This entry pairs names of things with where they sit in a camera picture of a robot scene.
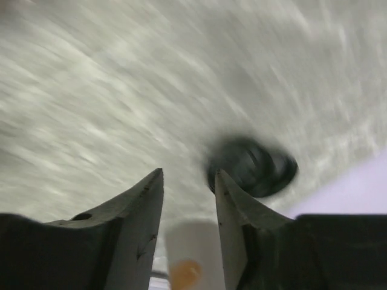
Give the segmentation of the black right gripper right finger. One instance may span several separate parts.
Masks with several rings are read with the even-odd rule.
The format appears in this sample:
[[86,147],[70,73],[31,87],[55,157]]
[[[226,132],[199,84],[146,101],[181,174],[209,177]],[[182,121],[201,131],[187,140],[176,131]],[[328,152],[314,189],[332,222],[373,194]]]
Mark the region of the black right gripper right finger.
[[386,216],[287,218],[215,178],[226,289],[385,289]]

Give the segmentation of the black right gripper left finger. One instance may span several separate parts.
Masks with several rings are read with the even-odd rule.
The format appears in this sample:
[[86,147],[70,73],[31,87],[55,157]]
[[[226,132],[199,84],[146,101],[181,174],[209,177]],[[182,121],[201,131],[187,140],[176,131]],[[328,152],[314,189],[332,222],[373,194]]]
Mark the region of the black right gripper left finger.
[[2,289],[147,289],[163,171],[70,220],[1,214]]

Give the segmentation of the black plastic cup lid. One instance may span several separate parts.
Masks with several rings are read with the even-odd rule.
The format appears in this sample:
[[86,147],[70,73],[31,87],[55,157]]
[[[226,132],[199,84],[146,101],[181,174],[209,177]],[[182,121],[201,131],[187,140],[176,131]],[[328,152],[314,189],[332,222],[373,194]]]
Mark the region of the black plastic cup lid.
[[284,150],[270,148],[244,136],[221,141],[210,153],[207,185],[215,191],[215,175],[224,170],[254,198],[266,198],[285,189],[296,177],[298,164]]

